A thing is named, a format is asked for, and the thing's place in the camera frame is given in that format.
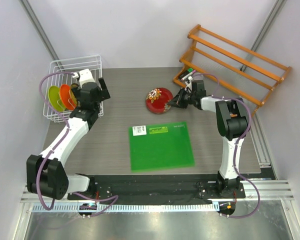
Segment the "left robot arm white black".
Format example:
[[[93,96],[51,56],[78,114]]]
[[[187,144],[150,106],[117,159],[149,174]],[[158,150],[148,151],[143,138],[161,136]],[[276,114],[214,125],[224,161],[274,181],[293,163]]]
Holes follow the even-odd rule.
[[[79,192],[90,200],[97,192],[93,178],[85,174],[67,175],[65,165],[78,142],[91,130],[99,117],[101,103],[110,98],[105,80],[84,83],[73,88],[79,105],[71,112],[65,127],[52,144],[39,155],[30,155],[26,161],[27,190],[44,197],[60,200],[67,194]]]

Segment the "yellow patterned plate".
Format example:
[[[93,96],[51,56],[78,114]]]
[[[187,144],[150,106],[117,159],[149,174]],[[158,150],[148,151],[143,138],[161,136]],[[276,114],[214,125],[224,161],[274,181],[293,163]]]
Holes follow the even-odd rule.
[[[72,105],[73,105],[74,108],[78,105],[78,102],[77,102],[77,98],[75,97],[75,95],[73,93],[73,89],[76,89],[78,87],[79,87],[79,85],[77,83],[72,83],[70,85],[70,91],[69,91],[69,93],[70,93],[70,98],[71,98]]]

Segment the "red floral plate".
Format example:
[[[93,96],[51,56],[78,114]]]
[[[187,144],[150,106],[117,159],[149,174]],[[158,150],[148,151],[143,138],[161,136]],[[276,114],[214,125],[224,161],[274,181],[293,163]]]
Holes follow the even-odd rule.
[[[145,106],[154,114],[163,114],[171,108],[168,102],[172,99],[173,94],[170,90],[164,87],[157,87],[146,95]]]

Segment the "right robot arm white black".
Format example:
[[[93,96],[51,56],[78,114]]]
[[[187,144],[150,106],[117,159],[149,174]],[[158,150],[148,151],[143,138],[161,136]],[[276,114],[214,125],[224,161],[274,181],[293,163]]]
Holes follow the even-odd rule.
[[[215,113],[217,130],[222,137],[222,160],[217,172],[215,191],[221,198],[234,198],[240,189],[240,151],[251,129],[251,113],[240,98],[208,96],[203,80],[193,80],[190,87],[181,88],[167,103],[185,109],[193,105],[198,110]]]

